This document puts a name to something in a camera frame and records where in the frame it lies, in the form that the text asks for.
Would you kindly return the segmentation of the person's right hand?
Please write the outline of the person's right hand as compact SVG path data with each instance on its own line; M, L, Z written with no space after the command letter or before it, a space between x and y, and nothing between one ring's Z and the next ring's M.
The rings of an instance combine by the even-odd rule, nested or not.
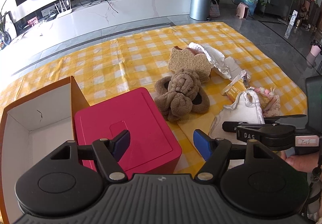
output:
M318 166L319 153L294 155L287 158L286 153L282 151L281 158L297 171L311 173Z

